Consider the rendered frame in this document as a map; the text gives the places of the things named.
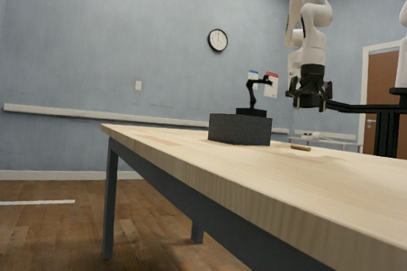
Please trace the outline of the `brown wooden peg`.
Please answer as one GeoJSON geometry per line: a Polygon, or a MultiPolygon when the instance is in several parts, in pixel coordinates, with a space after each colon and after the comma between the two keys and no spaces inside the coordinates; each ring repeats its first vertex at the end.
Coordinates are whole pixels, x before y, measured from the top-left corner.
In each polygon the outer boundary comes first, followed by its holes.
{"type": "Polygon", "coordinates": [[[297,150],[302,150],[302,151],[311,151],[310,147],[304,147],[304,146],[299,146],[299,145],[294,145],[294,144],[292,144],[290,146],[290,148],[297,149],[297,150]]]}

